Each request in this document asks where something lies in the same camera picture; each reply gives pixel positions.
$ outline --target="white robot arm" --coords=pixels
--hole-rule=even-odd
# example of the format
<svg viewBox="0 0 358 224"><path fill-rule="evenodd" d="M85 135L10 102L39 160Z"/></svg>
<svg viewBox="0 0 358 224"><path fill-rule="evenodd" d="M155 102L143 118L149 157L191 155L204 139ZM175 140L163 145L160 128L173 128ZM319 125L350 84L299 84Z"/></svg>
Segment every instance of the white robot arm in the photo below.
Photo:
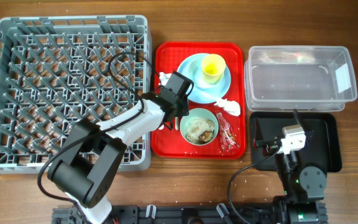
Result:
<svg viewBox="0 0 358 224"><path fill-rule="evenodd" d="M87 119L77 122L63 145L64 149L69 148L53 161L48 178L78 202L90 223L102 223L112 209L105 195L127 146L165 122L171 122L172 126L175 117L188 115L187 96L193 86L190 79L173 72L158 95L144 93L138 103L123 114L96 124ZM85 138L91 140L78 143ZM78 154L89 151L99 155L95 164Z"/></svg>

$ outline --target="black metal base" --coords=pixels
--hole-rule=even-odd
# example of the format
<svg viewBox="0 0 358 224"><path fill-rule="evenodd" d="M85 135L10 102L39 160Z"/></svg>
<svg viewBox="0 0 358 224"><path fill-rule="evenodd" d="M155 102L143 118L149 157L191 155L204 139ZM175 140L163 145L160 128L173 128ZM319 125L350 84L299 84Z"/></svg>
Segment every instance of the black metal base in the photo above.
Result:
<svg viewBox="0 0 358 224"><path fill-rule="evenodd" d="M323 203L308 203L296 205L285 205L276 203L242 204L236 205L241 215L251 224L327 224L327 210ZM104 224L187 224L183 223L183 211L196 210L204 224L226 224L227 222L219 216L216 207L195 206L195 207L157 207L155 218L146 218L146 207L113 206L109 218ZM233 223L242 223L227 207L230 219ZM75 207L54 208L52 224L86 224Z"/></svg>

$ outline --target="red tray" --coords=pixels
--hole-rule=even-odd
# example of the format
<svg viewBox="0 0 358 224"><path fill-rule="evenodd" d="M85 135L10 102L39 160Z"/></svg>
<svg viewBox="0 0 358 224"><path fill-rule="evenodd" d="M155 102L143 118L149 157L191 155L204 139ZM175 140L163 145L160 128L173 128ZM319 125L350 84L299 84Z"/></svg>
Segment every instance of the red tray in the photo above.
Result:
<svg viewBox="0 0 358 224"><path fill-rule="evenodd" d="M231 86L224 98L240 103L241 115L231 116L213 103L202 105L189 101L190 109L204 108L215 114L222 111L224 118L233 127L236 141L240 148L231 151L222 151L220 135L205 146L194 146L188 143L180 134L180 131L156 130L152 132L152 149L163 157L176 158L202 158L202 159L237 159L246 151L246 99L244 91L244 62L241 49L232 43L214 42L166 42L158 49L155 56L155 69L158 72L172 73L177 70L181 62L193 54L210 53L222 56L231 73ZM154 87L158 86L158 79L154 81Z"/></svg>

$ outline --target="black tray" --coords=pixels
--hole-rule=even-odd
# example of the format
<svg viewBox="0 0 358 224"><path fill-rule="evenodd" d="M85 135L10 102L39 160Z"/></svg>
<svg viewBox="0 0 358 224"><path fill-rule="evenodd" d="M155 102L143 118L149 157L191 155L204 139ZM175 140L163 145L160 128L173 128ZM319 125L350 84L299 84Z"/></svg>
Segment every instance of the black tray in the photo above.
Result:
<svg viewBox="0 0 358 224"><path fill-rule="evenodd" d="M329 113L300 113L300 117L304 128L307 131L314 131L311 139L308 140L308 147L299 150L302 162L316 164L326 172L339 172L342 169L342 158L335 117ZM255 118L258 118L260 130L266 140L282 134L283 127L296 124L293 113L252 113L249 122L252 163L265 158L262 148L254 148L252 145L255 136ZM255 168L276 171L275 159L269 159L256 165Z"/></svg>

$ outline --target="white tissue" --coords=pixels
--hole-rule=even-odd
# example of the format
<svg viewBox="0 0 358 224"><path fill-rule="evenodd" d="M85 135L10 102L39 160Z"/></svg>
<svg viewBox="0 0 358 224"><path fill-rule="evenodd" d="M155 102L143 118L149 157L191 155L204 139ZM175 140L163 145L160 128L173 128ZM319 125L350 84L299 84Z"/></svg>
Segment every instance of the white tissue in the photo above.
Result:
<svg viewBox="0 0 358 224"><path fill-rule="evenodd" d="M168 82L168 79L171 77L172 73L163 73L160 72L160 85L166 85Z"/></svg>
<svg viewBox="0 0 358 224"><path fill-rule="evenodd" d="M229 101L227 99L218 99L214 105L223 108L230 115L240 116L241 114L240 104L237 103L236 101Z"/></svg>

